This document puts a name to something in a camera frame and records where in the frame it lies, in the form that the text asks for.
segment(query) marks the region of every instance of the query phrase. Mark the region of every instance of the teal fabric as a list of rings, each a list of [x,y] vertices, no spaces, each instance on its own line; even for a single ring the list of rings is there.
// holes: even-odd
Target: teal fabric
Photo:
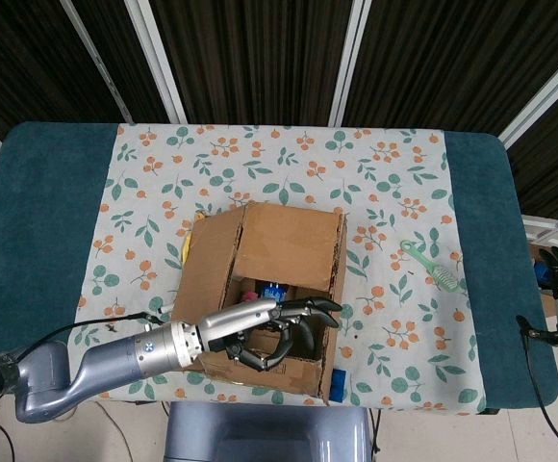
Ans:
[[[23,123],[0,152],[0,351],[74,320],[116,124]]]
[[[0,351],[72,322],[116,125],[25,123],[0,154]],[[545,320],[503,146],[445,133],[487,406],[534,407],[515,316]],[[546,402],[558,393],[550,348],[533,346]]]
[[[506,151],[491,135],[444,135],[487,406],[536,407],[515,317],[546,324]],[[558,395],[552,349],[530,345],[549,404]]]

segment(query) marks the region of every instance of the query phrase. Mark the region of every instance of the pink object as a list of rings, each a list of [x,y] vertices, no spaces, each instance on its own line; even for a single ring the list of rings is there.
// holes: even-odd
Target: pink object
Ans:
[[[241,295],[241,301],[251,301],[257,299],[258,299],[258,295],[253,291],[245,292],[244,294]]]

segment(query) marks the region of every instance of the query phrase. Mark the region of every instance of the metal stand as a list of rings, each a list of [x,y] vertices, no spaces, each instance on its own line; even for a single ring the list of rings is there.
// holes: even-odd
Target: metal stand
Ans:
[[[370,462],[367,409],[173,402],[164,462]]]

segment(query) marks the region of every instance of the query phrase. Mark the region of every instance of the black curtain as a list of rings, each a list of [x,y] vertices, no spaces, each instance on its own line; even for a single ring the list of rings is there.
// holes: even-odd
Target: black curtain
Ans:
[[[25,120],[122,121],[58,1],[0,1],[0,138]]]
[[[558,1],[373,0],[345,126],[495,135],[558,68]]]
[[[508,149],[527,215],[558,218],[558,101]]]
[[[152,0],[191,123],[327,125],[351,0]]]
[[[123,0],[73,0],[134,122],[168,123]]]

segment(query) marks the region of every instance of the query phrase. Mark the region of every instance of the silver robotic wrist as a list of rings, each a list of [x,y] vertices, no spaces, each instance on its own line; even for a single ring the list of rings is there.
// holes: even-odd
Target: silver robotic wrist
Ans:
[[[176,321],[135,336],[136,358],[142,375],[180,371],[202,352],[195,325]]]

